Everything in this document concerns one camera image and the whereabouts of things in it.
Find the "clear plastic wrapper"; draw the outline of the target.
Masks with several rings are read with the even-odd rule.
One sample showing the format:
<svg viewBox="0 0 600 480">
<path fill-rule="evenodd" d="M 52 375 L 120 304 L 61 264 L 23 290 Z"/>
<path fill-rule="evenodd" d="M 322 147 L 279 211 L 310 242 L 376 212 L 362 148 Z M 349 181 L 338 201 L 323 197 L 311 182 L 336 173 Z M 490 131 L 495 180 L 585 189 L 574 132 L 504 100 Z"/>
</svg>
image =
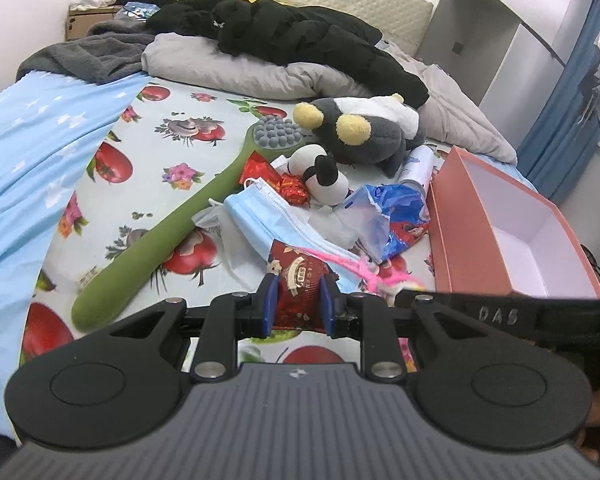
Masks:
<svg viewBox="0 0 600 480">
<path fill-rule="evenodd" d="M 226 207 L 217 202 L 193 215 L 196 228 L 206 231 L 219 248 L 224 270 L 243 289 L 253 292 L 264 274 L 264 260 L 253 249 Z"/>
</svg>

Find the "blue red plastic bag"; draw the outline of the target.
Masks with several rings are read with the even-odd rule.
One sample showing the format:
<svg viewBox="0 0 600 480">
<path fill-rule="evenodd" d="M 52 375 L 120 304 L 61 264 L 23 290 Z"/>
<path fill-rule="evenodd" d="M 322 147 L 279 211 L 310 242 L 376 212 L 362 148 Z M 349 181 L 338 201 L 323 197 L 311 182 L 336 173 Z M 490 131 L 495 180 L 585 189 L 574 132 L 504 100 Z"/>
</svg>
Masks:
<svg viewBox="0 0 600 480">
<path fill-rule="evenodd" d="M 428 231 L 430 214 L 419 190 L 404 184 L 366 184 L 335 212 L 373 262 L 402 254 Z"/>
</svg>

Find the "blue surgical masks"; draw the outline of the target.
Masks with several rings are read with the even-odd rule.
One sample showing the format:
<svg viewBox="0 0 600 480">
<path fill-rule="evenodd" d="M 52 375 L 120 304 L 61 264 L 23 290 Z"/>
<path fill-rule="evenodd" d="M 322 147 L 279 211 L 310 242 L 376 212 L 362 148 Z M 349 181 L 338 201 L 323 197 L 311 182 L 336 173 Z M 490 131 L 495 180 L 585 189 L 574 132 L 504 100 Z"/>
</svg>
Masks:
<svg viewBox="0 0 600 480">
<path fill-rule="evenodd" d="M 242 236 L 264 260 L 268 258 L 274 240 L 279 240 L 290 246 L 311 248 L 358 262 L 356 255 L 318 234 L 263 179 L 254 180 L 239 193 L 228 196 L 224 206 Z"/>
</svg>

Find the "red foil wrapper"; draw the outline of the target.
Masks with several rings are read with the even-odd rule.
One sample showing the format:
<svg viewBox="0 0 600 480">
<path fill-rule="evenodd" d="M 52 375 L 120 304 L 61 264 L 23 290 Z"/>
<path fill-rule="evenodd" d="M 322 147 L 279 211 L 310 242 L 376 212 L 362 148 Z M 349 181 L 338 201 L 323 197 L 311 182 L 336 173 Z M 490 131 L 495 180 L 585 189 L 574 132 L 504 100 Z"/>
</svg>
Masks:
<svg viewBox="0 0 600 480">
<path fill-rule="evenodd" d="M 292 206 L 306 206 L 310 201 L 309 191 L 300 177 L 280 174 L 261 154 L 253 152 L 242 168 L 239 183 L 246 188 L 258 179 L 265 180 Z"/>
</svg>

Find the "small panda plush toy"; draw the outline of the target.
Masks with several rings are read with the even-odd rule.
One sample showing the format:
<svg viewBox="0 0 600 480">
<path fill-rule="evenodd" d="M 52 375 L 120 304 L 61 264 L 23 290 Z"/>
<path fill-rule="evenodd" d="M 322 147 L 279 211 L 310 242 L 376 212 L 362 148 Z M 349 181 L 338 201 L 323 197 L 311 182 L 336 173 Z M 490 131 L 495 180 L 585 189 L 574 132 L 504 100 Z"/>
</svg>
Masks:
<svg viewBox="0 0 600 480">
<path fill-rule="evenodd" d="M 320 144 L 298 148 L 287 162 L 288 171 L 299 177 L 317 203 L 335 207 L 349 195 L 349 180 L 336 160 Z"/>
</svg>

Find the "red charm with pink tassel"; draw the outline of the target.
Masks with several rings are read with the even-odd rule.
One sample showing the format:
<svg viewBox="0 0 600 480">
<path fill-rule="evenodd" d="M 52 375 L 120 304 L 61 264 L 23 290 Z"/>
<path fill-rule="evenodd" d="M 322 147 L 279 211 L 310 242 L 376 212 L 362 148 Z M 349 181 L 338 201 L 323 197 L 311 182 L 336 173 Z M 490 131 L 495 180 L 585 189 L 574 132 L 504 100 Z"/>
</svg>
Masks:
<svg viewBox="0 0 600 480">
<path fill-rule="evenodd" d="M 320 281 L 333 278 L 340 292 L 346 288 L 346 277 L 353 290 L 384 297 L 389 306 L 402 289 L 423 290 L 424 286 L 411 274 L 388 268 L 372 269 L 360 257 L 345 257 L 312 248 L 298 248 L 274 240 L 268 255 L 268 272 L 279 278 L 273 327 L 276 330 L 314 330 L 324 332 L 320 306 Z"/>
</svg>

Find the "pink cardboard box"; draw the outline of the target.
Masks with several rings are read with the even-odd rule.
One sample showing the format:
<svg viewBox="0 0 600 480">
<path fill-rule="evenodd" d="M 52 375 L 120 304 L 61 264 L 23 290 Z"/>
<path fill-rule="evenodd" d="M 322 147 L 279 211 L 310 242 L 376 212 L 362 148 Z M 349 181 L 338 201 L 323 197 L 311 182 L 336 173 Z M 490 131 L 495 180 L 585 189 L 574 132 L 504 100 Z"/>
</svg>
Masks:
<svg viewBox="0 0 600 480">
<path fill-rule="evenodd" d="M 600 299 L 600 281 L 559 209 L 452 148 L 428 192 L 439 292 Z"/>
</svg>

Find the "white spray can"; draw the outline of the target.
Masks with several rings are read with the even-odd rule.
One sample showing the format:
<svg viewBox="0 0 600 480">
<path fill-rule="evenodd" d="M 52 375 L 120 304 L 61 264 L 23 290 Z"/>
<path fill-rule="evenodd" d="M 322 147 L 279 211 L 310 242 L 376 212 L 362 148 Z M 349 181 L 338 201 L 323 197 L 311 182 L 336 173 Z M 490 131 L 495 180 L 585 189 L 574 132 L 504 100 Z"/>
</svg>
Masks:
<svg viewBox="0 0 600 480">
<path fill-rule="evenodd" d="M 408 153 L 396 182 L 406 185 L 418 191 L 422 197 L 426 197 L 435 161 L 436 155 L 429 146 L 421 145 L 413 148 Z"/>
</svg>

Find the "blue curtain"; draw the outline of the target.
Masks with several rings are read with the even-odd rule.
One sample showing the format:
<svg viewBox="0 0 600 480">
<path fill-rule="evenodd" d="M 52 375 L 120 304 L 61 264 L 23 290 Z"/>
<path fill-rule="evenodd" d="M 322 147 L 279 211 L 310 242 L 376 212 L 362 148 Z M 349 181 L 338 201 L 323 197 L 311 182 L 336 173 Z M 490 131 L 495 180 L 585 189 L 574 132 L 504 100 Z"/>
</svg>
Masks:
<svg viewBox="0 0 600 480">
<path fill-rule="evenodd" d="M 550 98 L 518 148 L 518 169 L 556 205 L 576 187 L 600 140 L 595 118 L 579 122 L 583 108 L 579 84 L 600 55 L 594 46 L 599 30 L 600 0 L 593 0 Z"/>
</svg>

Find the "grey penguin plush toy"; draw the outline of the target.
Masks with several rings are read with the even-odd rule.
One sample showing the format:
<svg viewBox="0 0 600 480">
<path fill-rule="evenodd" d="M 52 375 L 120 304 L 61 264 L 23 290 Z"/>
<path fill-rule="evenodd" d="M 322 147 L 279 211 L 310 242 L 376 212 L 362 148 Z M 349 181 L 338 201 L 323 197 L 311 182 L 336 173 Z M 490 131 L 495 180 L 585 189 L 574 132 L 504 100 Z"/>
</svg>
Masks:
<svg viewBox="0 0 600 480">
<path fill-rule="evenodd" d="M 338 162 L 376 166 L 389 178 L 425 143 L 419 114 L 397 93 L 301 102 L 294 107 L 294 121 Z"/>
</svg>

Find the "grey duvet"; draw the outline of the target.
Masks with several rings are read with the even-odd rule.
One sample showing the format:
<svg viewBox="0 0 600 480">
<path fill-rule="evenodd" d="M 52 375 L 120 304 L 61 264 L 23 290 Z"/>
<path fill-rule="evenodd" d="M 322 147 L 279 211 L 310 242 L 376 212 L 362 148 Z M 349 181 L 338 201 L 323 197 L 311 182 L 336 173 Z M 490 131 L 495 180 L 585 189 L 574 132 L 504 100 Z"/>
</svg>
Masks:
<svg viewBox="0 0 600 480">
<path fill-rule="evenodd" d="M 389 42 L 385 51 L 417 76 L 429 92 L 419 111 L 419 131 L 428 139 L 516 165 L 517 153 L 458 83 L 437 65 L 427 65 Z M 300 101 L 318 96 L 369 96 L 370 92 L 334 68 L 313 63 L 278 66 L 250 55 L 230 56 L 204 37 L 158 35 L 140 57 L 151 76 L 250 98 Z"/>
</svg>

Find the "light blue star sheet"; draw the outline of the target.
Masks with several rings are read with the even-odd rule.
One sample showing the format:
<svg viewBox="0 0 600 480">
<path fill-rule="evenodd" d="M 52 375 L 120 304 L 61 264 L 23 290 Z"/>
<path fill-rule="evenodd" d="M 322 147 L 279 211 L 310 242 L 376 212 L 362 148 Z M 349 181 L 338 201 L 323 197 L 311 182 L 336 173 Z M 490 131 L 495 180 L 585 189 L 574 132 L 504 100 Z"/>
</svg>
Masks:
<svg viewBox="0 0 600 480">
<path fill-rule="evenodd" d="M 148 80 L 137 73 L 88 84 L 31 72 L 0 92 L 0 436 L 14 434 L 4 391 L 61 214 L 96 148 Z"/>
</svg>

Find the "black jacket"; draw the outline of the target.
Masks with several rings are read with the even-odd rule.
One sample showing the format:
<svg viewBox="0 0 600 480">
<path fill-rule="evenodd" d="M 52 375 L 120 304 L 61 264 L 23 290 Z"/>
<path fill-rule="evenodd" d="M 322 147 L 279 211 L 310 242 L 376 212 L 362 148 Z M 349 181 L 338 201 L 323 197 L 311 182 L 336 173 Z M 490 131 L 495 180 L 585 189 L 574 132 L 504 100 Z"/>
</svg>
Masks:
<svg viewBox="0 0 600 480">
<path fill-rule="evenodd" d="M 274 0 L 116 0 L 119 6 L 129 2 L 158 6 L 147 20 L 156 34 L 207 37 L 225 54 L 248 54 L 280 66 L 326 65 L 374 96 L 397 93 L 414 108 L 429 98 L 425 84 L 379 47 L 382 32 L 347 13 Z"/>
</svg>

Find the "dark grey blanket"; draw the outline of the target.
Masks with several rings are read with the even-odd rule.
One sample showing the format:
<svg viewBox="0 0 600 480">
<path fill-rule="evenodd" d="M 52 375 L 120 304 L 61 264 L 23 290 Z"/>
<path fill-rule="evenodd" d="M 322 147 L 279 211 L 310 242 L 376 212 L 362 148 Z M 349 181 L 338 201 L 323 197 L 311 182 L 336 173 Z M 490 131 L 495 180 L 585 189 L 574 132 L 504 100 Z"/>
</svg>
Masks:
<svg viewBox="0 0 600 480">
<path fill-rule="evenodd" d="M 34 52 L 19 65 L 16 80 L 44 72 L 109 84 L 142 70 L 142 54 L 155 36 L 142 22 L 100 22 L 82 38 Z"/>
</svg>

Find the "cardboard box nightstand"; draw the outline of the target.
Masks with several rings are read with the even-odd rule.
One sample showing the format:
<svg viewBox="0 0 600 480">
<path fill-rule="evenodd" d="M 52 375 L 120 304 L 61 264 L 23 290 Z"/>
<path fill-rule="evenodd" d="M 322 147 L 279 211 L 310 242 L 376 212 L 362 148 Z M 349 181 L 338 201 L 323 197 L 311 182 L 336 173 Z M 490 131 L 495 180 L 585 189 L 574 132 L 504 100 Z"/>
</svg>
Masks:
<svg viewBox="0 0 600 480">
<path fill-rule="evenodd" d="M 97 23 L 112 20 L 119 10 L 120 6 L 69 10 L 65 21 L 65 40 L 83 38 L 91 27 Z"/>
</svg>

